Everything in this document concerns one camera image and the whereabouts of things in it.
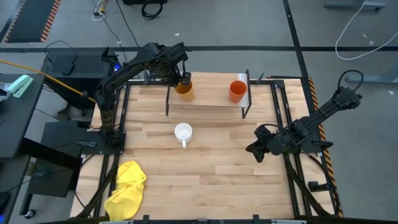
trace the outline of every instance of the white cable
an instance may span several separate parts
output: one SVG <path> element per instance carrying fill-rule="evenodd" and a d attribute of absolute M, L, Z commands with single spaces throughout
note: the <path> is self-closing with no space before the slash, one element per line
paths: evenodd
<path fill-rule="evenodd" d="M 92 19 L 93 19 L 94 21 L 102 21 L 103 19 L 105 19 L 105 14 L 103 14 L 102 12 L 99 12 L 99 11 L 98 11 L 98 13 L 99 13 L 100 16 L 102 16 L 102 18 L 101 18 L 101 19 L 95 19 L 95 18 L 94 18 L 94 14 L 93 14 Z"/>
<path fill-rule="evenodd" d="M 97 3 L 97 5 L 94 8 L 94 12 L 97 12 L 101 18 L 100 19 L 95 19 L 95 15 L 93 14 L 93 17 L 91 17 L 94 21 L 102 21 L 103 19 L 105 19 L 105 14 L 103 14 L 101 11 L 98 10 L 98 6 L 100 5 L 100 3 L 102 2 L 102 0 L 99 0 L 99 2 Z"/>
<path fill-rule="evenodd" d="M 387 41 L 385 44 L 381 45 L 380 47 L 378 47 L 378 48 L 376 48 L 376 49 L 374 49 L 374 50 L 371 50 L 371 51 L 369 51 L 369 52 L 366 52 L 365 54 L 361 54 L 361 55 L 356 56 L 356 57 L 352 57 L 352 58 L 343 58 L 342 56 L 340 56 L 340 55 L 338 54 L 338 52 L 337 52 L 337 44 L 338 44 L 338 42 L 340 41 L 341 37 L 344 35 L 344 33 L 346 32 L 346 29 L 347 29 L 348 26 L 351 24 L 351 22 L 352 22 L 353 19 L 356 17 L 356 15 L 358 15 L 358 13 L 361 12 L 362 8 L 365 6 L 365 3 L 366 3 L 367 1 L 368 1 L 368 0 L 365 0 L 365 1 L 362 3 L 362 6 L 359 8 L 358 12 L 356 12 L 356 14 L 348 21 L 346 27 L 343 29 L 341 35 L 339 36 L 339 38 L 338 38 L 337 41 L 336 41 L 336 45 L 335 45 L 336 55 L 337 55 L 337 57 L 339 57 L 339 58 L 342 59 L 342 60 L 354 60 L 354 59 L 358 59 L 358 58 L 360 58 L 360 57 L 363 57 L 363 56 L 365 56 L 365 55 L 368 55 L 368 54 L 370 54 L 370 53 L 373 53 L 373 52 L 379 50 L 380 48 L 386 46 L 387 44 L 390 44 L 390 42 L 391 42 L 392 40 L 394 40 L 394 39 L 397 37 L 397 35 L 398 35 L 398 30 L 397 30 L 397 32 L 394 34 L 394 36 L 392 36 L 392 38 L 391 38 L 389 41 Z"/>

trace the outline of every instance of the yellow cable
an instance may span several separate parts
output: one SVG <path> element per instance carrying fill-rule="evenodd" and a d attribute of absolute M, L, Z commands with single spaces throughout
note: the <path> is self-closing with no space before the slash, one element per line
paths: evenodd
<path fill-rule="evenodd" d="M 32 72 L 36 72 L 36 73 L 45 75 L 45 77 L 48 78 L 49 80 L 52 80 L 52 81 L 58 83 L 59 85 L 61 85 L 61 86 L 65 87 L 65 88 L 67 88 L 67 89 L 69 89 L 69 90 L 71 90 L 71 91 L 73 91 L 73 92 L 79 94 L 80 96 L 83 95 L 82 92 L 80 92 L 80 91 L 78 91 L 78 90 L 76 90 L 76 89 L 74 89 L 74 88 L 68 86 L 67 84 L 61 82 L 60 80 L 57 80 L 56 78 L 54 78 L 54 77 L 52 77 L 52 76 L 50 76 L 50 75 L 47 75 L 46 73 L 44 73 L 44 72 L 42 72 L 42 71 L 36 70 L 36 69 L 34 69 L 34 68 L 30 68 L 30 67 L 28 67 L 28 66 L 18 65 L 18 64 L 16 64 L 16 63 L 7 62 L 7 61 L 3 61 L 3 60 L 0 60 L 0 63 L 5 63 L 6 65 L 11 65 L 11 66 L 15 66 L 15 67 L 18 67 L 18 68 L 23 68 L 23 69 L 26 69 L 26 70 L 30 70 L 30 71 L 32 71 Z M 92 99 L 91 97 L 88 97 L 88 99 L 95 103 L 95 100 Z"/>
<path fill-rule="evenodd" d="M 101 9 L 99 9 L 102 13 L 104 13 L 105 12 L 105 8 L 104 8 L 104 2 L 105 2 L 105 0 L 102 0 L 102 3 L 101 3 Z"/>

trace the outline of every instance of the black floor mat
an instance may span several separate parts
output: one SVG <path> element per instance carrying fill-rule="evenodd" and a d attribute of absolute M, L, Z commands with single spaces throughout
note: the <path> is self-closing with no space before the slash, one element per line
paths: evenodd
<path fill-rule="evenodd" d="M 60 0 L 25 0 L 11 25 L 7 43 L 45 42 Z"/>

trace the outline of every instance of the white mug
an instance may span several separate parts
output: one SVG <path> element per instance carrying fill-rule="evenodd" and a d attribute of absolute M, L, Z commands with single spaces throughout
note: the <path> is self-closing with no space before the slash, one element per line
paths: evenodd
<path fill-rule="evenodd" d="M 174 135 L 182 143 L 182 147 L 186 149 L 187 143 L 192 139 L 192 127 L 187 123 L 179 123 L 174 128 Z"/>

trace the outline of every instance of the blue light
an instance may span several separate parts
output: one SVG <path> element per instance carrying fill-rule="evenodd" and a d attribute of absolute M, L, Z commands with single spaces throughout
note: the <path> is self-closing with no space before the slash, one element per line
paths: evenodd
<path fill-rule="evenodd" d="M 116 65 L 114 65 L 113 71 L 117 72 L 119 70 L 119 68 L 120 68 L 120 64 L 117 63 Z"/>

